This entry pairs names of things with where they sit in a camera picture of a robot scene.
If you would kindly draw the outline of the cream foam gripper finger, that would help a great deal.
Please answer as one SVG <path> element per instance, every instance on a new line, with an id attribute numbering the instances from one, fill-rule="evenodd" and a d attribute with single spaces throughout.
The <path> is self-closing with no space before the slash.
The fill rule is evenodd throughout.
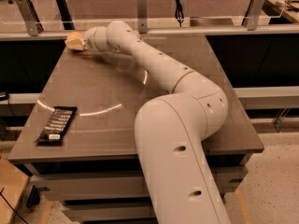
<path id="1" fill-rule="evenodd" d="M 65 44 L 72 50 L 83 51 L 86 49 L 85 40 L 81 36 L 66 39 Z"/>

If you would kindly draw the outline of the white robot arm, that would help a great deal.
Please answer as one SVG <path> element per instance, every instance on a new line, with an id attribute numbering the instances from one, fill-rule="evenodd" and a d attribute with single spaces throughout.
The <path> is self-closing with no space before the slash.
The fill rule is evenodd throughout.
<path id="1" fill-rule="evenodd" d="M 231 224 L 202 148 L 227 118 L 224 91 L 123 21 L 73 32 L 65 44 L 129 54 L 167 91 L 143 104 L 135 118 L 135 145 L 158 223 Z"/>

